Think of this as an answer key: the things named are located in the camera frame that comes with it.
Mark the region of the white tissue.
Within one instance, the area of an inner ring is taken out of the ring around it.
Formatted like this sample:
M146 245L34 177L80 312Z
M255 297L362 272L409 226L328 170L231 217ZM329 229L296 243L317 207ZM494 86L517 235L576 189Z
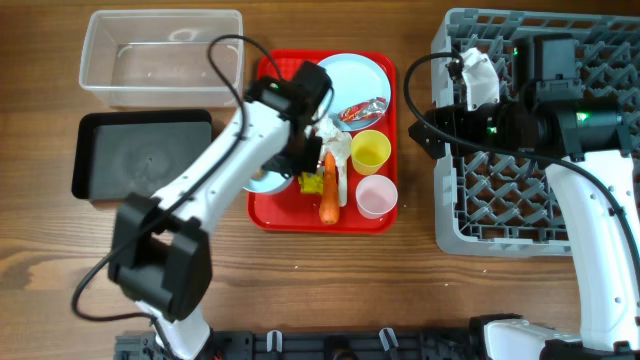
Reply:
M331 153L336 166L343 166L351 155L352 137L338 129L328 117L323 117L315 126L315 135L322 139L320 160L325 161Z

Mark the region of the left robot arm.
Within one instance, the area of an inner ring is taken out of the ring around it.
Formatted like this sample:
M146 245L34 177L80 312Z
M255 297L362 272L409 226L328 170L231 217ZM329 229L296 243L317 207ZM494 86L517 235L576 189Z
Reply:
M189 168L153 196L127 196L117 212L109 279L149 317L173 359L209 353L200 302L212 278L209 240L259 170L281 178L316 170L321 138L307 129L332 82L305 61L289 81L262 77L231 123Z

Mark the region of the red foil wrapper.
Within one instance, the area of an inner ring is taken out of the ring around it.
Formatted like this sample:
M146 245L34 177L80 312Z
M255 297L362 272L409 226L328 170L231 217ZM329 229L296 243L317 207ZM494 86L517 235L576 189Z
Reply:
M352 105L338 113L338 119L344 123L371 121L381 118L388 108L384 97L375 97Z

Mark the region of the light blue bowl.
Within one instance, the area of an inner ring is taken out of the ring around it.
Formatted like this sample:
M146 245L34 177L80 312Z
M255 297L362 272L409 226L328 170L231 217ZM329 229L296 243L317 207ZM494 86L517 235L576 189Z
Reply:
M286 190L294 177L284 177L278 172L259 171L243 187L244 190L263 195L273 195Z

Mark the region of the yellow foil wrapper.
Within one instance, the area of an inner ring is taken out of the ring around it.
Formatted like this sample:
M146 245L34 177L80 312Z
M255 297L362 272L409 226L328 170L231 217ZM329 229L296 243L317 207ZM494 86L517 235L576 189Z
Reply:
M298 177L300 193L305 195L322 195L324 191L324 177L318 173L303 172Z

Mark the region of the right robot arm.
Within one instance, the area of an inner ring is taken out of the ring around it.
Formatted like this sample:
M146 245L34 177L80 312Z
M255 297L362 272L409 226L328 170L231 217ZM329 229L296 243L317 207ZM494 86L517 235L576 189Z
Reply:
M579 286L581 325L565 335L513 315L472 319L480 359L635 359L639 355L639 216L632 142L619 105L587 100L568 34L516 40L517 99L499 93L477 49L445 56L462 105L418 112L410 136L430 157L461 148L540 165L560 207Z

